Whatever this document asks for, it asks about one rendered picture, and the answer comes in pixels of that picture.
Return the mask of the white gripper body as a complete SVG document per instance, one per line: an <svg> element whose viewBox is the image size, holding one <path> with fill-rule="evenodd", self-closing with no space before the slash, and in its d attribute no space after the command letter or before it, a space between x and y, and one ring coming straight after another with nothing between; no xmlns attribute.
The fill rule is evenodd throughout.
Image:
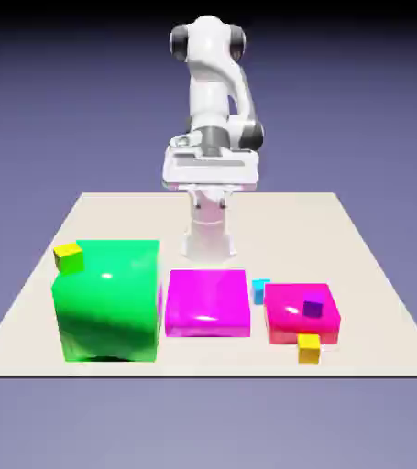
<svg viewBox="0 0 417 469"><path fill-rule="evenodd" d="M251 190L258 184L258 163L258 153L250 150L222 147L220 157L206 157L200 147L167 147L162 181L172 190L192 186Z"/></svg>

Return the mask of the small cyan cube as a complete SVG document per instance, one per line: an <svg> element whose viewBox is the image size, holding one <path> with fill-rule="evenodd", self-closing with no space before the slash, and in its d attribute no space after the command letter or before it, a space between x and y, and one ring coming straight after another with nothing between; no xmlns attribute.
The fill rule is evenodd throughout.
<svg viewBox="0 0 417 469"><path fill-rule="evenodd" d="M255 305L262 305L264 303L265 287L269 283L269 278L256 278L252 280L252 296Z"/></svg>

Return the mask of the small purple cube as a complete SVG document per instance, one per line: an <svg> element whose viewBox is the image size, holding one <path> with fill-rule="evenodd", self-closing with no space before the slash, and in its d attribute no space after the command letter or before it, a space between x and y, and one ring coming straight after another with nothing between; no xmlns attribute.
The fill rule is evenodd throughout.
<svg viewBox="0 0 417 469"><path fill-rule="evenodd" d="M302 315L319 319L324 314L324 293L322 291L306 291L303 295Z"/></svg>

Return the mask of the small yellow cube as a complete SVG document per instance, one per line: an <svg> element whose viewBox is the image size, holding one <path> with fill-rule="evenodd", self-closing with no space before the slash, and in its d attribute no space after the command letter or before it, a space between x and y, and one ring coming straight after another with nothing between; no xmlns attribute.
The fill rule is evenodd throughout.
<svg viewBox="0 0 417 469"><path fill-rule="evenodd" d="M321 342L318 334L299 333L297 336L298 362L318 364L321 355Z"/></svg>
<svg viewBox="0 0 417 469"><path fill-rule="evenodd" d="M53 254L56 268L62 275L84 270L83 251L76 242L54 247Z"/></svg>

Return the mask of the large magenta box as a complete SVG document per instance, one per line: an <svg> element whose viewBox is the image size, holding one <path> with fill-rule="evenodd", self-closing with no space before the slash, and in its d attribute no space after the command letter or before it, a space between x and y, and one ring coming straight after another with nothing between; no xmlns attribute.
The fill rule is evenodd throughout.
<svg viewBox="0 0 417 469"><path fill-rule="evenodd" d="M250 306L243 269L173 269L165 310L169 337L248 337Z"/></svg>

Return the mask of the large green box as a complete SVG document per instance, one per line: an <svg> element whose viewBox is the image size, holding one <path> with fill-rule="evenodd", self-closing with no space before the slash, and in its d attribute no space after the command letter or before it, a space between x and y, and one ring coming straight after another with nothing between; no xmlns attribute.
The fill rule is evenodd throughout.
<svg viewBox="0 0 417 469"><path fill-rule="evenodd" d="M84 270L51 286L67 362L153 362L161 324L158 240L77 240Z"/></svg>

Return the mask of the large pink box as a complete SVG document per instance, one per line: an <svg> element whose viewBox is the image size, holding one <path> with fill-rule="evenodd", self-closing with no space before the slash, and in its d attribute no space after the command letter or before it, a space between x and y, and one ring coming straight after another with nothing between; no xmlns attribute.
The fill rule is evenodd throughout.
<svg viewBox="0 0 417 469"><path fill-rule="evenodd" d="M324 293L324 314L319 319L302 315L306 291ZM321 344L337 344L341 316L324 283L269 283L265 287L264 309L271 344L296 344L299 333L318 334Z"/></svg>

